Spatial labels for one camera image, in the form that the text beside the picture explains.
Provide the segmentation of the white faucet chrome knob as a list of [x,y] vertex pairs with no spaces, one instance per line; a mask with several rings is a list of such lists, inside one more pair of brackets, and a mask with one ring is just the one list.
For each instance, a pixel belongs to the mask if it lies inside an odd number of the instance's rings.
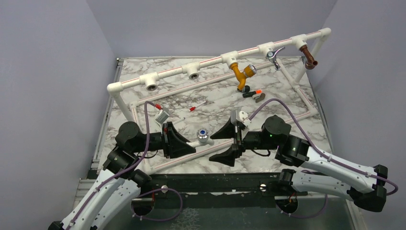
[[187,142],[187,144],[193,148],[202,147],[206,145],[213,146],[214,140],[210,137],[210,132],[206,128],[200,128],[196,132],[196,140]]

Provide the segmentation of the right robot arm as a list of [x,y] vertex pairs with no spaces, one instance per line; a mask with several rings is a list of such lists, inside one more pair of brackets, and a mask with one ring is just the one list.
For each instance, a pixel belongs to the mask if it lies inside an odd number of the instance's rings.
[[233,167],[246,150],[276,150],[275,159],[280,163],[316,172],[312,175],[282,170],[276,182],[280,194],[318,192],[342,197],[367,211],[383,210],[387,197],[384,180],[388,169],[385,166],[364,166],[322,151],[308,140],[292,135],[291,125],[277,115],[269,116],[260,131],[250,131],[250,122],[244,112],[232,114],[212,138],[232,138],[233,143],[209,160]]

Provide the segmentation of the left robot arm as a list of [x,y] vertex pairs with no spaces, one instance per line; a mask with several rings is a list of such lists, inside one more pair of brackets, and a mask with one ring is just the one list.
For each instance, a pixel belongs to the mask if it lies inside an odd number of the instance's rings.
[[167,158],[195,153],[192,143],[172,122],[160,132],[142,133],[133,121],[123,123],[115,137],[103,169],[80,203],[63,220],[50,224],[50,230],[102,230],[132,198],[150,192],[151,177],[138,166],[148,151],[162,150]]

